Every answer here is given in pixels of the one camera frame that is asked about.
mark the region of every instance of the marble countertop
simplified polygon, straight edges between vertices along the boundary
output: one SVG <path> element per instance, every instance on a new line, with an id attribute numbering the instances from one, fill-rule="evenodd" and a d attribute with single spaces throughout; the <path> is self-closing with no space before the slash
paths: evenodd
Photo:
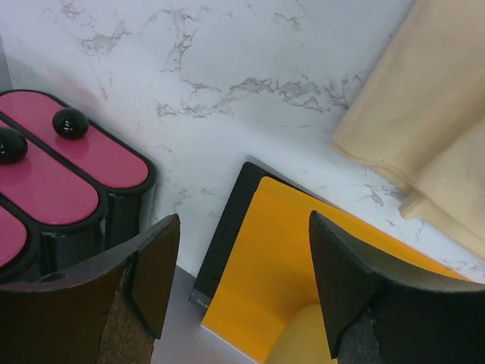
<path id="1" fill-rule="evenodd" d="M 15 88 L 81 108 L 160 170 L 192 275 L 251 157 L 476 281 L 485 263 L 398 212 L 402 193 L 331 136 L 412 0 L 38 0 L 0 5 Z"/>

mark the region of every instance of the black knob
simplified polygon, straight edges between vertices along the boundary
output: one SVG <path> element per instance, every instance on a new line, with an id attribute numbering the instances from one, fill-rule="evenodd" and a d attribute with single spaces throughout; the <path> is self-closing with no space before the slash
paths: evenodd
<path id="1" fill-rule="evenodd" d="M 11 127 L 0 127 L 0 165 L 21 161 L 28 147 L 26 139 L 18 131 Z"/>
<path id="2" fill-rule="evenodd" d="M 52 126 L 57 134 L 66 139 L 79 139 L 89 128 L 88 118 L 76 108 L 63 108 L 55 113 Z"/>

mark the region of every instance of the pink lid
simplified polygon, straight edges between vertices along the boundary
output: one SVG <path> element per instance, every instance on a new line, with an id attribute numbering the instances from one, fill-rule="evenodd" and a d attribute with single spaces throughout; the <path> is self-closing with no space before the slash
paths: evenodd
<path id="1" fill-rule="evenodd" d="M 52 118 L 62 108 L 50 97 L 34 91 L 16 91 L 0 97 L 1 112 L 100 184 L 128 189 L 145 182 L 149 175 L 145 162 L 94 127 L 78 140 L 57 135 Z"/>
<path id="2" fill-rule="evenodd" d="M 27 241 L 27 229 L 0 206 L 0 268 L 13 260 Z"/>
<path id="3" fill-rule="evenodd" d="M 20 162 L 0 165 L 0 193 L 43 224 L 69 225 L 89 217 L 99 202 L 94 187 L 38 146 L 28 144 Z"/>

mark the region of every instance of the folded cloth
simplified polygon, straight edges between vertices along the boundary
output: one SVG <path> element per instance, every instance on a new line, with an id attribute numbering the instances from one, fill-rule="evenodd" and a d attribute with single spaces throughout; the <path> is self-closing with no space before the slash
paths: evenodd
<path id="1" fill-rule="evenodd" d="M 485 2 L 417 0 L 334 147 L 408 192 L 422 218 L 485 259 Z"/>

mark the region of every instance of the orange board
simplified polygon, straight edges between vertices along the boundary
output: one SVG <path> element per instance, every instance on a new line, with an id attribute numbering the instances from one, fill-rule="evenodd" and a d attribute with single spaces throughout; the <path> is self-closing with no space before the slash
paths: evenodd
<path id="1" fill-rule="evenodd" d="M 261 179 L 202 324 L 263 363 L 303 307 L 319 303 L 308 242 L 318 211 L 351 235 L 418 267 L 462 276 L 356 217 L 270 177 Z"/>

